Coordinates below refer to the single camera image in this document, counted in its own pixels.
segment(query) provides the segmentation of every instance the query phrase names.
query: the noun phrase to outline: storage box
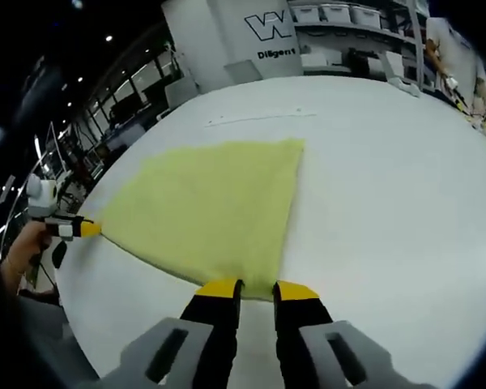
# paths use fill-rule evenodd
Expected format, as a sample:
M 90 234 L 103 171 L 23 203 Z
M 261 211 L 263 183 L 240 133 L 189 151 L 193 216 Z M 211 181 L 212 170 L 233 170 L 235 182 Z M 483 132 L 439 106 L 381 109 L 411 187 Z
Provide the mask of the storage box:
M 317 6 L 293 6 L 292 11 L 299 23 L 319 23 L 321 21 Z
M 330 23 L 351 23 L 349 5 L 347 4 L 323 4 L 322 14 Z
M 351 19 L 355 24 L 382 28 L 380 24 L 380 11 L 365 8 L 364 6 L 351 6 Z

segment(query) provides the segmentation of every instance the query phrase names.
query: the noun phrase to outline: logo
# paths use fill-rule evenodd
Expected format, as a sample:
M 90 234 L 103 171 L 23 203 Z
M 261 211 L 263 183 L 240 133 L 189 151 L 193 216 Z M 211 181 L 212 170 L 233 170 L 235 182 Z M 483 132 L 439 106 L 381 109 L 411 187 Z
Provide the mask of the logo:
M 258 51 L 259 59 L 278 58 L 278 57 L 282 57 L 284 55 L 293 55 L 293 54 L 295 54 L 295 49 Z
M 265 12 L 262 18 L 257 15 L 247 16 L 245 22 L 261 42 L 271 41 L 276 36 L 280 38 L 292 36 L 290 26 L 284 22 L 284 10 L 280 15 L 275 11 Z

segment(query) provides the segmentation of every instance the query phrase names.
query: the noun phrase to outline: yellow cloth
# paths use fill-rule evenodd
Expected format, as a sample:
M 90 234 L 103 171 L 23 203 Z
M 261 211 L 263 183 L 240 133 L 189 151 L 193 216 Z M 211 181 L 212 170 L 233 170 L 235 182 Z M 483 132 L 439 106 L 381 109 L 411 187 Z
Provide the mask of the yellow cloth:
M 277 280 L 304 141 L 229 142 L 153 157 L 104 210 L 103 234 L 186 280 Z

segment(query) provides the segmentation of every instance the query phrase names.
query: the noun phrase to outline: white table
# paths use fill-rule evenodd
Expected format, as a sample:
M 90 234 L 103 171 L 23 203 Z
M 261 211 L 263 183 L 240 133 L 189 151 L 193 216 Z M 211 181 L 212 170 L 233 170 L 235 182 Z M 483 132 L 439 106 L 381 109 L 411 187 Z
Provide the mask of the white table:
M 414 382 L 454 384 L 486 342 L 486 139 L 456 111 L 365 79 L 268 79 L 200 96 L 153 127 L 81 208 L 101 208 L 149 157 L 227 140 L 305 139 L 280 277 L 388 349 Z M 181 314 L 196 285 L 102 237 L 69 244 L 57 281 L 100 376 Z M 273 307 L 244 301 L 229 387 L 282 387 Z

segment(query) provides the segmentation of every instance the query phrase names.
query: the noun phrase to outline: desk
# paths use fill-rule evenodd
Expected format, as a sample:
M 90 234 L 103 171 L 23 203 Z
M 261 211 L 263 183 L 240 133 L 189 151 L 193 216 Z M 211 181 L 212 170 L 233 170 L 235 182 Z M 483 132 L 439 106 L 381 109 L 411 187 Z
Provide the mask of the desk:
M 422 94 L 344 77 L 268 79 L 197 97 L 105 174 L 81 213 L 98 217 L 143 160 L 228 140 L 305 139 L 280 277 L 320 294 L 415 382 L 450 387 L 486 342 L 486 139 Z M 57 281 L 99 375 L 196 285 L 102 237 L 69 244 Z M 273 306 L 243 301 L 231 388 L 282 387 Z

